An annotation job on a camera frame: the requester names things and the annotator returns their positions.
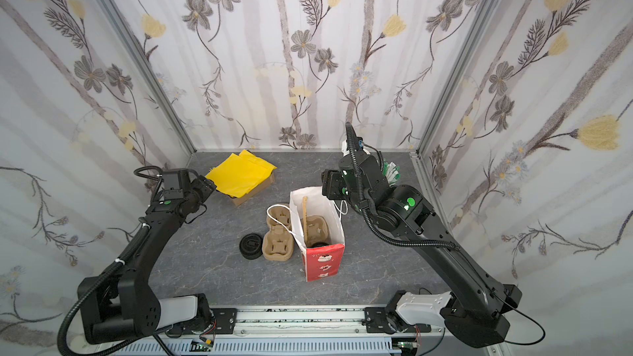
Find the wooden stir stick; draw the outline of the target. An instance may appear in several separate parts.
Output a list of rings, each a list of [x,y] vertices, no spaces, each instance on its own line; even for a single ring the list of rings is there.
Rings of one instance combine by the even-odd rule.
[[[308,196],[303,196],[302,199],[302,228],[303,240],[308,247]]]

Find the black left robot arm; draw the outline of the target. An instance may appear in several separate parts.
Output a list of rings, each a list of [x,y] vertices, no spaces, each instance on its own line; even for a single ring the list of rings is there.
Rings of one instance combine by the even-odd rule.
[[[86,278],[77,289],[77,301],[62,320],[57,348],[74,351],[68,343],[71,323],[80,316],[88,344],[110,344],[102,353],[116,351],[146,337],[158,337],[176,327],[206,331],[214,326],[206,296],[197,293],[159,299],[148,281],[171,237],[189,216],[201,216],[215,184],[192,169],[163,170],[142,166],[134,175],[156,181],[150,204],[139,218],[140,228],[127,247],[100,275]]]

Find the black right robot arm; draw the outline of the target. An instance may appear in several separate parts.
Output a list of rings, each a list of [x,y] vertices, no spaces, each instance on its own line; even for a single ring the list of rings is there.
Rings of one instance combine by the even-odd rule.
[[[351,123],[346,124],[346,150],[338,169],[321,174],[323,195],[349,204],[381,241],[414,250],[449,287],[438,294],[396,292],[385,308],[388,333],[427,325],[443,327],[475,349],[507,343],[505,315],[518,310],[519,288],[499,282],[478,265],[420,191],[391,185],[382,171],[382,155],[367,153]]]

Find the black plastic cup lid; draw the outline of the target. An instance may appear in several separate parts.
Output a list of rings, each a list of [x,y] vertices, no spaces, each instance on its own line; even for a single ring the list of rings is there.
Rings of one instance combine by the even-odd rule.
[[[316,248],[321,248],[321,247],[329,247],[329,243],[327,242],[316,242],[313,245],[311,245],[311,248],[316,249]]]

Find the red white paper bag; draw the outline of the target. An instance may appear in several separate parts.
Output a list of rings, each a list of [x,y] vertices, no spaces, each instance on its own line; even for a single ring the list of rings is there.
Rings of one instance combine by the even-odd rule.
[[[261,247],[263,256],[287,261],[298,247],[306,281],[336,275],[346,249],[341,222],[345,214],[319,187],[292,191],[288,204],[273,204],[266,210],[269,231]]]

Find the brown pulp cup carrier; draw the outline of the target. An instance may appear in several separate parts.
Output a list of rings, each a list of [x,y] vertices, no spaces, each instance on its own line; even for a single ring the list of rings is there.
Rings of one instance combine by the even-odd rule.
[[[285,262],[294,252],[294,236],[288,204],[273,204],[266,210],[269,231],[263,237],[261,251],[268,261]]]

